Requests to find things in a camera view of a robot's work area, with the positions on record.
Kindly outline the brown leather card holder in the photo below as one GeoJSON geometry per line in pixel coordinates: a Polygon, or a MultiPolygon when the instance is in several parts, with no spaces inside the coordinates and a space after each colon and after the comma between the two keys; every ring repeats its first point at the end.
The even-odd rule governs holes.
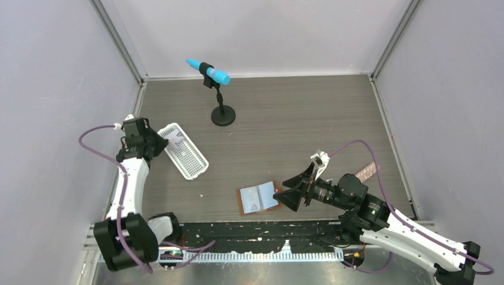
{"type": "Polygon", "coordinates": [[[240,214],[247,216],[281,207],[281,203],[274,199],[273,195],[280,194],[283,191],[276,180],[237,189],[240,214]]]}

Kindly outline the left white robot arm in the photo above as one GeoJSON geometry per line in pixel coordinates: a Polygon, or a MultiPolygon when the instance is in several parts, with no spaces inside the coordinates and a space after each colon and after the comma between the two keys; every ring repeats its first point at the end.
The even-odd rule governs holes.
{"type": "Polygon", "coordinates": [[[128,115],[113,128],[124,133],[116,157],[107,158],[117,166],[119,177],[109,211],[94,225],[93,235],[110,271],[140,267],[151,274],[160,244],[174,246],[182,238],[174,213],[157,214],[148,220],[142,216],[150,164],[168,146],[168,140],[150,126],[147,118],[128,115]]]}

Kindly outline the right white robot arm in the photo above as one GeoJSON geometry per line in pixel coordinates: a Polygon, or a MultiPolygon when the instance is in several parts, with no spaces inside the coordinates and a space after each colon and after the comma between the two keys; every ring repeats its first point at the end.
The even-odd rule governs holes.
{"type": "Polygon", "coordinates": [[[480,246],[456,242],[417,224],[399,210],[391,210],[368,186],[347,173],[338,183],[318,178],[312,163],[291,179],[283,181],[286,191],[273,199],[297,211],[300,204],[320,201],[344,210],[337,231],[346,243],[370,243],[400,255],[433,274],[439,284],[474,284],[475,261],[480,246]]]}

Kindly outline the VIP card in holder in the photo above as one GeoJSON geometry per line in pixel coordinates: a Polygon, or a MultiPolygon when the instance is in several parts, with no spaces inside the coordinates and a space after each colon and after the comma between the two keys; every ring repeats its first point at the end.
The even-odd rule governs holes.
{"type": "Polygon", "coordinates": [[[244,214],[256,213],[262,209],[258,187],[240,189],[240,198],[244,214]]]}

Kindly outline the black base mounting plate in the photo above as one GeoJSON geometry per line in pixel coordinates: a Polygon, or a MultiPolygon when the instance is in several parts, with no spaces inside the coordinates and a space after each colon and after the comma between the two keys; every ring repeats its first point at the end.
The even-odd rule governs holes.
{"type": "Polygon", "coordinates": [[[285,242],[295,254],[325,253],[334,248],[362,252],[368,244],[350,241],[338,220],[184,222],[160,246],[200,249],[210,242],[210,253],[278,253],[285,242]]]}

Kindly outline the white perforated plastic basket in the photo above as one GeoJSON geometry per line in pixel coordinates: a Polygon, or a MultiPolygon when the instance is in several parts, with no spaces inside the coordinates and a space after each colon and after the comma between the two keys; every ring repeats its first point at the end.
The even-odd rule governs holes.
{"type": "Polygon", "coordinates": [[[166,139],[167,135],[175,130],[179,130],[185,139],[179,144],[180,149],[172,149],[167,146],[165,153],[182,176],[188,181],[193,181],[208,170],[209,162],[179,124],[170,123],[157,133],[166,139]]]}

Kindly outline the pink glitter stick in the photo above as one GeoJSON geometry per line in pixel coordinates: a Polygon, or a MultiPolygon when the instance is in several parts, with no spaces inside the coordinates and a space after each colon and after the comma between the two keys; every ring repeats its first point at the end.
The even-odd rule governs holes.
{"type": "Polygon", "coordinates": [[[355,176],[360,180],[361,183],[365,183],[372,176],[374,176],[379,169],[380,166],[377,167],[375,162],[371,162],[366,167],[357,172],[355,176]]]}

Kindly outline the black microphone stand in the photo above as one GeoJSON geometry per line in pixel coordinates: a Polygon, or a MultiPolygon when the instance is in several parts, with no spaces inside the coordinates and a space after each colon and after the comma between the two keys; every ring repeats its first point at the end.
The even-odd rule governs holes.
{"type": "Polygon", "coordinates": [[[223,103],[223,95],[220,91],[220,87],[221,84],[215,84],[212,88],[209,88],[214,88],[216,90],[216,100],[218,102],[218,107],[214,108],[210,118],[212,122],[217,126],[228,126],[232,124],[236,119],[236,113],[232,107],[223,103]]]}

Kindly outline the blue toy microphone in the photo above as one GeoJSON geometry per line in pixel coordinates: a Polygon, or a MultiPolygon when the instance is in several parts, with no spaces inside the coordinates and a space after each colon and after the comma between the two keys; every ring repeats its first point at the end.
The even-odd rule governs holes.
{"type": "Polygon", "coordinates": [[[206,62],[200,62],[193,58],[187,58],[185,61],[189,66],[201,73],[204,77],[203,84],[208,88],[212,88],[215,84],[227,85],[230,83],[230,76],[223,70],[216,69],[206,62]]]}

